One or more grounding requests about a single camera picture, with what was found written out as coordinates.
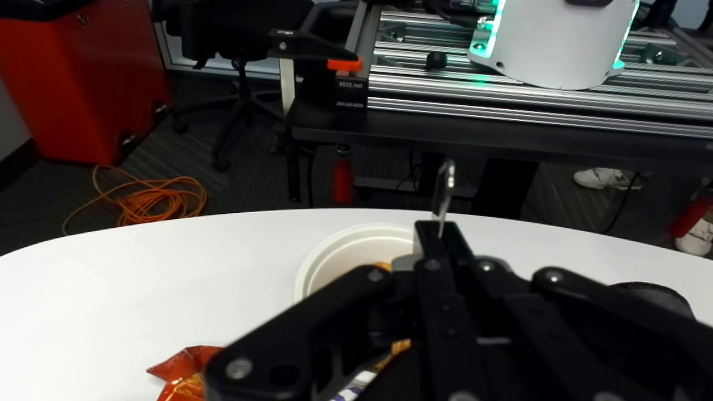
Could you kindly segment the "red orange snack bag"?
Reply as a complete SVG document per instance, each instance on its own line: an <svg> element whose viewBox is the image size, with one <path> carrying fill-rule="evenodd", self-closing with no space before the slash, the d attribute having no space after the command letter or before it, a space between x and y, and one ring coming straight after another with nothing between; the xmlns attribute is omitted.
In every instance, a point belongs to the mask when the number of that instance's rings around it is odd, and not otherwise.
<svg viewBox="0 0 713 401"><path fill-rule="evenodd" d="M339 391L331 401L355 401L375 376L399 353L410 348L410 340L392 343L390 355L369 370L362 371ZM165 382L157 401L206 401L203 371L222 347L199 345L186 347L167 360L148 368L147 373Z"/></svg>

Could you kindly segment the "silver cake slicer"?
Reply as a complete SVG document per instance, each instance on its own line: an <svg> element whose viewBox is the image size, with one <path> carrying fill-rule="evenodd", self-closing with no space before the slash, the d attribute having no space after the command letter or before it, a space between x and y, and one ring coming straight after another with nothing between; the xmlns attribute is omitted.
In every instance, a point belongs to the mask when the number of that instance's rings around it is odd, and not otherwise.
<svg viewBox="0 0 713 401"><path fill-rule="evenodd" d="M455 172L456 166L451 159L446 159L438 168L430 218L415 221L412 253L394 259L392 272L413 271L421 261L425 263L426 269L437 271L449 260L448 242L444 236L449 224L447 217L455 189Z"/></svg>

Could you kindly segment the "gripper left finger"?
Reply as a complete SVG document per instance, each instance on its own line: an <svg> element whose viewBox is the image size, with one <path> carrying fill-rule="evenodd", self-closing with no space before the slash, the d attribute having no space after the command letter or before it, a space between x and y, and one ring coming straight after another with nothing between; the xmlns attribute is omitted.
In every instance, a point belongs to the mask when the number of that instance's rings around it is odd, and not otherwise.
<svg viewBox="0 0 713 401"><path fill-rule="evenodd" d="M454 222L418 221L417 250L387 272L359 266L215 355L207 401L325 401L395 341L412 347L423 399L486 401L486 371L456 267L473 261Z"/></svg>

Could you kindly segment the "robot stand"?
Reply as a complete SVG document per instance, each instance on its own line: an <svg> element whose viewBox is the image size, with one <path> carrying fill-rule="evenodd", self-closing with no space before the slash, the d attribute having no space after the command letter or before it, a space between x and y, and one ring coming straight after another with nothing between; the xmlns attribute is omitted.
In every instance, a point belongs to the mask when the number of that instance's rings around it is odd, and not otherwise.
<svg viewBox="0 0 713 401"><path fill-rule="evenodd" d="M663 20L676 0L369 4L367 108L308 78L295 140L713 174L713 49Z"/></svg>

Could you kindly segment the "white shoe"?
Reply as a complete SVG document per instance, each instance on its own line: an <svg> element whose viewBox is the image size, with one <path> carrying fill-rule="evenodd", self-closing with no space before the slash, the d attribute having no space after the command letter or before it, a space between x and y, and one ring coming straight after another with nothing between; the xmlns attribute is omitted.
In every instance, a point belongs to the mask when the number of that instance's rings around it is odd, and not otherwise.
<svg viewBox="0 0 713 401"><path fill-rule="evenodd" d="M713 250L713 224L699 220L682 238L676 238L674 245L682 253L707 256Z"/></svg>
<svg viewBox="0 0 713 401"><path fill-rule="evenodd" d="M574 173L573 180L583 188L595 190L639 190L643 186L639 178L629 177L619 169L601 167L578 171Z"/></svg>

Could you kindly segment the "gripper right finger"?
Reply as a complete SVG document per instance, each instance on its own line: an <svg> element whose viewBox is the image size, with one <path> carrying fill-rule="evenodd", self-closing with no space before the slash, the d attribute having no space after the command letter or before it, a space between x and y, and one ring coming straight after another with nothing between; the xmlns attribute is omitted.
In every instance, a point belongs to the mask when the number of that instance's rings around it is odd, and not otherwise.
<svg viewBox="0 0 713 401"><path fill-rule="evenodd" d="M524 280L468 249L473 261L456 267L456 285L486 401L713 401L713 327L641 321L609 285L562 267Z"/></svg>

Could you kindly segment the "black clamp with orange trigger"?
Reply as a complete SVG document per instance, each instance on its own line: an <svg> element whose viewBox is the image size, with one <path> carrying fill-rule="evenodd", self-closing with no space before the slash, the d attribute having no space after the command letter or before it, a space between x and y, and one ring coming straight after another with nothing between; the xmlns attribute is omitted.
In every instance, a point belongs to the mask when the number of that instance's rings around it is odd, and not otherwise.
<svg viewBox="0 0 713 401"><path fill-rule="evenodd" d="M270 31L272 48L269 55L279 61L284 116L288 116L296 98L296 62L308 62L334 73L333 100L336 107L357 111L367 108L367 69L359 41L370 10L367 3L359 0L344 45L318 37L310 31Z"/></svg>

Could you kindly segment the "black office chair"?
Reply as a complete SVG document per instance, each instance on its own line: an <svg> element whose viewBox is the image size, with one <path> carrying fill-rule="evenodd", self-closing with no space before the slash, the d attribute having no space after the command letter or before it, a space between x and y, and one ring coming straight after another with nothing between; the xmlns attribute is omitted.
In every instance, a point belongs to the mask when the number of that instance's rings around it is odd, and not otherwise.
<svg viewBox="0 0 713 401"><path fill-rule="evenodd" d="M270 31L300 28L314 7L314 0L150 0L151 20L165 23L170 36L181 40L181 53L194 61L194 69L203 69L216 56L230 60L238 73L233 95L196 104L174 107L172 127L177 134L188 130L188 114L231 107L212 146L212 167L217 172L229 170L224 146L235 127L244 122L250 128L256 114L281 121L282 112L272 106L280 98L278 91L254 92L248 84L246 66L265 60L272 47Z"/></svg>

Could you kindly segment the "white bowl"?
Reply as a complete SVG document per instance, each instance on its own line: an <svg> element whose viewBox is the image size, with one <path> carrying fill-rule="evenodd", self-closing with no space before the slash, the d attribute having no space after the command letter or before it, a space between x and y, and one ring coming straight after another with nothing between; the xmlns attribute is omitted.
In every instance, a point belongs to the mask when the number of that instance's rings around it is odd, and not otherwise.
<svg viewBox="0 0 713 401"><path fill-rule="evenodd" d="M354 267L390 263L413 251L413 228L367 223L331 234L303 259L296 273L296 304Z"/></svg>

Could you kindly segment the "red cabinet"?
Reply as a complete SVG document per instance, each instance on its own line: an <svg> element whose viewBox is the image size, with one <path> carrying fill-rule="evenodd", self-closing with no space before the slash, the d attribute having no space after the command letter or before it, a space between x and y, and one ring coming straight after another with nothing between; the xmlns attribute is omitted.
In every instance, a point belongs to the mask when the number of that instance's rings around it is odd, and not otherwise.
<svg viewBox="0 0 713 401"><path fill-rule="evenodd" d="M173 103L148 0L0 0L0 78L60 162L118 163Z"/></svg>

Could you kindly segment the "black bowl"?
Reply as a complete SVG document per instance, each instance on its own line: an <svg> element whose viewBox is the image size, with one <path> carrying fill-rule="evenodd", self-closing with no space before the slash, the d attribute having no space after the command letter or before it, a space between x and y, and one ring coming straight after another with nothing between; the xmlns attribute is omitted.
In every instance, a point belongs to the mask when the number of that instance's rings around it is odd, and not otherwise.
<svg viewBox="0 0 713 401"><path fill-rule="evenodd" d="M621 295L622 310L630 317L655 325L683 320L696 321L690 303L676 290L650 282L620 282L609 285Z"/></svg>

